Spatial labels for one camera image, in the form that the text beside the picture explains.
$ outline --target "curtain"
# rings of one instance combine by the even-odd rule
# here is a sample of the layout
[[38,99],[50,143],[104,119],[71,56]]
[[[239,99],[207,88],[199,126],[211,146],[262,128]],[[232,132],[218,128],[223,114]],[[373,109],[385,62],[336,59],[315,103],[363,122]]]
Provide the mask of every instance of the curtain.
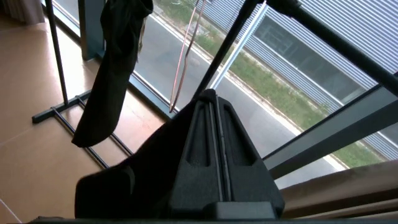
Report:
[[10,17],[33,25],[44,22],[40,0],[1,0],[2,10]]
[[398,218],[398,161],[347,169],[282,189],[283,218]]

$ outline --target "clothes hanger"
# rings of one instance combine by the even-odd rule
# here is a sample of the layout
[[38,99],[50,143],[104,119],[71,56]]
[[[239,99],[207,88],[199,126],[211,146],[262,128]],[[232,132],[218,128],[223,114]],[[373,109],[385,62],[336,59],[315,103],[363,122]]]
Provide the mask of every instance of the clothes hanger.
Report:
[[170,113],[174,110],[175,105],[177,104],[178,96],[180,95],[180,90],[181,90],[181,87],[182,87],[182,83],[183,83],[183,81],[184,81],[185,72],[187,71],[187,59],[188,59],[188,54],[189,54],[189,51],[190,51],[190,49],[191,49],[191,47],[192,47],[193,41],[195,40],[195,36],[196,36],[196,34],[197,34],[197,30],[198,30],[198,27],[199,27],[200,18],[201,18],[201,15],[202,15],[202,13],[203,13],[203,9],[205,8],[206,0],[203,0],[203,4],[201,5],[201,9],[200,9],[198,21],[197,21],[197,24],[196,24],[196,26],[195,26],[195,30],[193,31],[192,38],[191,38],[191,42],[189,43],[187,52],[185,53],[184,68],[183,68],[183,70],[182,70],[181,79],[180,79],[180,84],[178,85],[177,93],[175,93],[175,86],[176,86],[176,84],[177,84],[178,71],[180,70],[180,64],[181,64],[182,54],[183,54],[184,47],[185,47],[185,42],[186,42],[186,40],[187,40],[187,36],[188,36],[189,30],[190,30],[190,27],[191,27],[192,19],[193,19],[193,16],[195,15],[195,11],[196,11],[196,9],[197,9],[198,3],[199,3],[199,0],[197,0],[197,2],[195,3],[195,7],[193,8],[192,15],[191,15],[191,19],[189,20],[188,28],[187,28],[187,31],[185,32],[184,41],[183,41],[183,43],[182,43],[182,48],[181,48],[181,53],[180,53],[180,59],[178,60],[177,71],[175,72],[175,78],[174,78],[174,84],[173,84],[172,95],[171,95],[171,97],[170,97],[170,105],[169,105],[169,112],[170,112]]

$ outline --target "grass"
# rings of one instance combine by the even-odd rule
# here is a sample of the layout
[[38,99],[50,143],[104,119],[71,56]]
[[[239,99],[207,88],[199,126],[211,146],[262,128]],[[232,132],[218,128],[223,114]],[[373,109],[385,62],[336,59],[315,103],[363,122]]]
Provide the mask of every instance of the grass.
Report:
[[[162,0],[157,2],[157,5],[164,10],[166,15],[180,26],[189,23],[192,5],[186,1],[183,0],[180,5],[165,4]],[[210,33],[197,36],[195,42],[209,54],[215,56],[223,39],[219,37],[218,31],[214,28],[207,27],[207,29]],[[228,58],[231,51],[228,52],[224,60]],[[291,87],[278,82],[274,74],[266,72],[242,52],[236,57],[229,70],[304,130],[328,115],[326,105],[318,105],[318,108],[310,105],[309,99],[304,94],[300,94]],[[348,167],[364,166],[382,161],[370,149],[358,143],[352,143],[334,152],[333,155]]]

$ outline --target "metal siding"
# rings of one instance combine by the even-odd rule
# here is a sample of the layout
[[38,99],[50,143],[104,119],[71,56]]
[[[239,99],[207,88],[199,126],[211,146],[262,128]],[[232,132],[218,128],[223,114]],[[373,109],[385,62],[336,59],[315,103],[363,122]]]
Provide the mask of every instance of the metal siding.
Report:
[[[243,2],[244,0],[213,0],[211,4],[206,5],[204,13],[212,22],[227,32],[238,15]],[[303,8],[347,38],[385,69],[391,73],[398,70],[398,1],[303,0],[302,2]],[[260,6],[257,6],[252,16],[245,23],[238,35],[238,39],[243,35],[259,8]],[[269,9],[266,15],[365,89],[370,89],[377,84],[372,78],[368,77],[295,20],[283,16],[273,9]],[[250,37],[246,43],[246,48],[311,99],[321,105],[328,105],[330,112],[341,107],[341,102],[331,97],[325,90],[311,82],[303,73],[282,60],[259,39],[253,36]],[[364,140],[386,158],[398,159],[398,149],[386,141],[379,133],[372,134],[364,138]]]

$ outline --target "asphalt road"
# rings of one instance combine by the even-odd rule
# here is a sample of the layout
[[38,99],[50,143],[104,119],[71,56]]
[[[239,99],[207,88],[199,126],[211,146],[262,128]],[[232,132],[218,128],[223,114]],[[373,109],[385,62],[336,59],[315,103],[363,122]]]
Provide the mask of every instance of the asphalt road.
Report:
[[[57,0],[57,2],[71,15],[77,17],[77,0]],[[150,17],[147,20],[143,45],[136,71],[161,94],[169,98],[182,42]],[[208,67],[208,62],[195,52],[190,52],[187,74],[177,103],[178,108],[183,108],[189,102]],[[267,155],[295,137],[228,79],[224,78],[221,81],[216,92],[232,103],[260,156]],[[276,180],[276,183],[279,188],[284,188],[333,172],[336,172],[336,169],[326,160],[320,159]]]

